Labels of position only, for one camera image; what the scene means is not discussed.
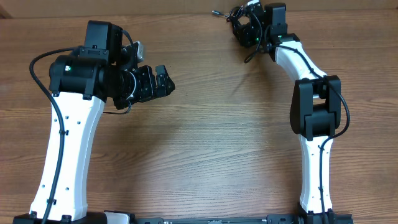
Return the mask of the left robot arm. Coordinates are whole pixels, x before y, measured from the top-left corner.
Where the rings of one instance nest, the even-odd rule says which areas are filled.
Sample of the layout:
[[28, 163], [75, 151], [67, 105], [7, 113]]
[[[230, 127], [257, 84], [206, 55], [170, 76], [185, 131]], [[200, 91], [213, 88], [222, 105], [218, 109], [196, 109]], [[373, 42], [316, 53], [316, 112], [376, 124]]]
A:
[[43, 92], [52, 105], [44, 171], [23, 223], [133, 223], [127, 212], [89, 212], [86, 184], [93, 140], [111, 98], [116, 114], [134, 103], [165, 97], [175, 89], [166, 68], [143, 65], [142, 45], [110, 22], [89, 21], [82, 46], [54, 51], [50, 84]]

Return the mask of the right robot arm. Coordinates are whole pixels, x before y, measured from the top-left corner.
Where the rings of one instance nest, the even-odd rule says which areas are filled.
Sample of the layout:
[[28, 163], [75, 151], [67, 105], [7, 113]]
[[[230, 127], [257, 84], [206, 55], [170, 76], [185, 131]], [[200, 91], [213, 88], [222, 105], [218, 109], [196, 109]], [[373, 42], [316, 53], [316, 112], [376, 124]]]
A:
[[296, 34], [288, 32], [286, 5], [249, 1], [226, 16], [240, 45], [254, 47], [245, 58], [269, 54], [294, 82], [290, 126], [302, 150], [300, 206], [307, 223], [334, 223], [330, 198], [330, 151], [341, 121], [341, 82], [309, 58]]

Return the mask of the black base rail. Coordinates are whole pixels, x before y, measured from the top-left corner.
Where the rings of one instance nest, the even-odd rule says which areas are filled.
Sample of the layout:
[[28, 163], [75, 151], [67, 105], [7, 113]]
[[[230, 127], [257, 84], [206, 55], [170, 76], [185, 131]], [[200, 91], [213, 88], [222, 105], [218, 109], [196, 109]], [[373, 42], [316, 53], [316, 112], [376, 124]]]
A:
[[352, 215], [336, 215], [328, 212], [326, 221], [321, 214], [292, 215], [271, 214], [266, 217], [240, 217], [240, 218], [136, 218], [132, 213], [105, 211], [107, 223], [128, 224], [304, 224], [304, 223], [336, 223], [354, 224]]

